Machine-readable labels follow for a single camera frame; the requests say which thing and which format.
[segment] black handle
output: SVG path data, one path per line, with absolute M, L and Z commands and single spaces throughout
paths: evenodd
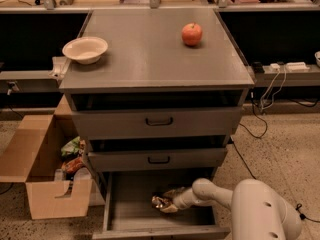
M 173 124 L 173 118 L 170 117 L 170 118 L 163 120 L 163 121 L 152 121 L 152 120 L 149 120 L 149 118 L 146 118 L 146 124 L 149 126 L 171 125 L 171 124 Z
M 165 161 L 152 161 L 152 158 L 148 157 L 149 164 L 168 164 L 170 163 L 170 156 L 167 156 L 167 160 Z

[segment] white bowl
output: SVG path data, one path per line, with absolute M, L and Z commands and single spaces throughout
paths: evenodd
M 317 65 L 320 67 L 320 51 L 316 52 L 314 56 L 316 57 Z
M 67 43 L 62 53 L 69 59 L 88 65 L 97 62 L 108 49 L 105 40 L 99 37 L 80 37 Z

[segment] robotic arm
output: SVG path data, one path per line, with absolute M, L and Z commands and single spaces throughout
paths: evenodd
M 295 240 L 301 233 L 296 210 L 258 180 L 243 180 L 231 191 L 200 178 L 191 188 L 169 191 L 161 200 L 153 198 L 156 208 L 165 213 L 191 206 L 212 206 L 213 202 L 231 211 L 233 240 Z

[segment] floor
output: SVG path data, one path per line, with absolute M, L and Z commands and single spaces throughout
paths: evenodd
M 10 110 L 0 111 L 0 155 L 6 148 L 20 116 Z M 274 188 L 308 218 L 320 220 L 320 105 L 305 107 L 293 102 L 275 103 L 266 113 L 259 115 L 268 129 L 261 139 L 254 138 L 265 131 L 265 124 L 252 114 L 250 104 L 243 109 L 242 126 L 233 139 L 254 176 Z M 51 111 L 28 111 L 29 114 Z M 223 165 L 217 170 L 214 183 L 234 189 L 243 179 L 251 178 L 247 168 L 233 146 Z M 0 183 L 0 192 L 9 184 Z M 85 240 L 99 232 L 103 220 L 103 207 L 90 207 L 85 218 L 31 220 L 26 190 L 23 184 L 0 195 L 0 239 Z M 216 204 L 216 220 L 220 226 L 231 228 L 230 212 Z M 320 239 L 319 224 L 304 220 L 299 240 Z M 226 238 L 232 239 L 232 233 Z

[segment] apple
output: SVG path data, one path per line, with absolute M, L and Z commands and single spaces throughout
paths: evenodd
M 197 45 L 202 38 L 202 28 L 197 23 L 189 23 L 182 28 L 181 37 L 188 46 Z

